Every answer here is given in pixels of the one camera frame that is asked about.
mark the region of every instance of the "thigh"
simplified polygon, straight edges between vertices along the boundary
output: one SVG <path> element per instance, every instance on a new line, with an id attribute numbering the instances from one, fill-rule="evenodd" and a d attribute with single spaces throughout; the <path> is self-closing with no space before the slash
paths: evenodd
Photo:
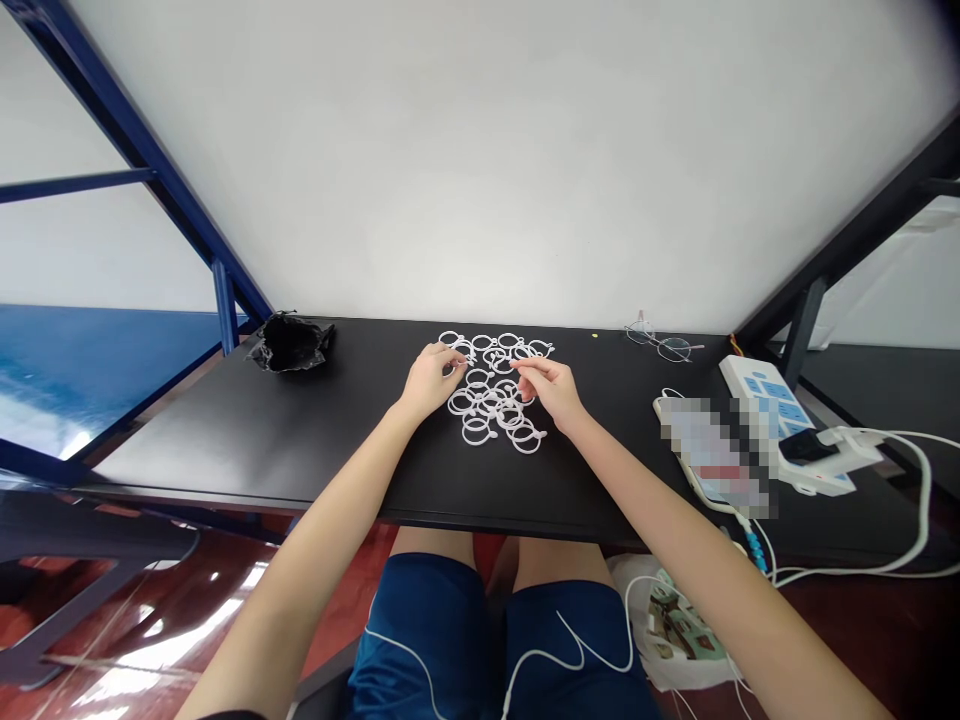
<path id="1" fill-rule="evenodd" d="M 349 716 L 435 720 L 435 704 L 447 718 L 485 717 L 495 693 L 480 576 L 441 554 L 394 551 L 348 683 Z"/>
<path id="2" fill-rule="evenodd" d="M 598 545 L 520 538 L 519 546 L 514 592 L 561 580 L 590 580 L 613 587 L 613 578 Z"/>
<path id="3" fill-rule="evenodd" d="M 473 533 L 434 528 L 402 527 L 397 531 L 390 555 L 429 553 L 461 562 L 476 570 L 473 559 Z"/>
<path id="4" fill-rule="evenodd" d="M 561 543 L 551 556 L 542 544 L 548 542 L 531 546 L 524 572 L 521 541 L 516 591 L 507 605 L 510 717 L 660 717 L 600 549 Z M 534 559 L 541 564 L 532 565 Z"/>

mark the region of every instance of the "plastic bag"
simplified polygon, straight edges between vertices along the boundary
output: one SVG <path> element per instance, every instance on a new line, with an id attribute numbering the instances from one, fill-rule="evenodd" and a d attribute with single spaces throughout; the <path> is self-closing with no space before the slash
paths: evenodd
<path id="1" fill-rule="evenodd" d="M 323 351 L 330 345 L 334 328 L 333 323 L 321 325 L 284 311 L 274 313 L 257 330 L 260 342 L 247 359 L 268 372 L 309 370 L 326 362 Z"/>
<path id="2" fill-rule="evenodd" d="M 652 555 L 629 554 L 610 558 L 607 560 L 607 567 L 621 597 L 631 580 L 639 575 L 656 577 L 663 569 Z M 663 573 L 662 576 L 669 582 L 668 575 Z M 670 642 L 653 632 L 655 628 L 661 630 L 660 620 L 655 612 L 651 612 L 651 594 L 654 593 L 655 586 L 659 586 L 658 593 L 661 599 L 670 596 L 669 585 L 661 585 L 654 580 L 638 580 L 630 590 L 630 602 L 627 608 L 630 621 L 633 623 L 633 638 L 640 652 L 640 661 L 654 687 L 661 692 L 703 690 L 727 681 L 734 681 L 736 676 L 727 658 L 726 650 L 713 638 L 712 632 L 706 628 L 706 624 L 689 604 L 678 603 L 677 610 L 672 611 L 674 617 L 676 612 L 680 611 L 691 625 L 696 624 L 700 629 L 706 628 L 708 632 L 700 635 L 709 638 L 703 650 L 706 654 L 716 656 L 717 659 L 690 658 L 686 654 L 689 650 L 685 651 L 682 643 Z"/>

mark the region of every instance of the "pile of white rings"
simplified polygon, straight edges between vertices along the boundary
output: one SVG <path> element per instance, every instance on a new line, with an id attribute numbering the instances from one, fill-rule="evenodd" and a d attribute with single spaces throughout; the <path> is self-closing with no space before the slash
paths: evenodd
<path id="1" fill-rule="evenodd" d="M 497 338 L 477 335 L 473 340 L 467 340 L 455 330 L 441 333 L 438 341 L 462 352 L 472 368 L 465 377 L 467 384 L 455 390 L 447 400 L 447 409 L 463 419 L 461 434 L 464 441 L 468 445 L 483 445 L 490 438 L 497 437 L 499 433 L 491 428 L 491 423 L 496 422 L 518 451 L 532 455 L 539 450 L 540 439 L 547 433 L 537 430 L 523 415 L 523 409 L 533 402 L 533 398 L 523 402 L 515 380 L 504 378 L 494 382 L 493 379 L 513 372 L 511 360 L 547 357 L 553 352 L 553 345 L 543 340 L 528 343 L 513 333 L 504 333 Z M 486 364 L 487 370 L 475 367 L 477 358 Z"/>

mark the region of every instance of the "forearm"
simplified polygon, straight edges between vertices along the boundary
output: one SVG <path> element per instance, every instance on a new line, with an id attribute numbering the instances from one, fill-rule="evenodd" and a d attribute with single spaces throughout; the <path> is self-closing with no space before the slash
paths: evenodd
<path id="1" fill-rule="evenodd" d="M 773 718 L 889 713 L 723 534 L 584 413 L 567 435 Z"/>
<path id="2" fill-rule="evenodd" d="M 320 615 L 417 425 L 392 407 L 330 481 L 277 551 L 178 720 L 230 707 L 286 717 Z"/>

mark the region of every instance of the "white power strip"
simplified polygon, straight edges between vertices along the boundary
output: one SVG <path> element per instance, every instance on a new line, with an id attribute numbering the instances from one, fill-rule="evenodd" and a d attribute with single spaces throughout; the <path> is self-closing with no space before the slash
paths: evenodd
<path id="1" fill-rule="evenodd" d="M 777 409 L 777 428 L 780 439 L 796 435 L 816 426 L 800 406 L 796 396 L 787 387 L 783 376 L 775 365 L 762 360 L 728 355 L 720 363 L 730 394 L 741 400 L 761 400 L 773 403 Z M 793 463 L 780 455 L 781 467 L 790 467 Z M 822 494 L 828 496 L 846 495 L 857 489 L 849 475 L 818 476 L 804 480 L 802 484 L 791 483 L 805 495 Z"/>

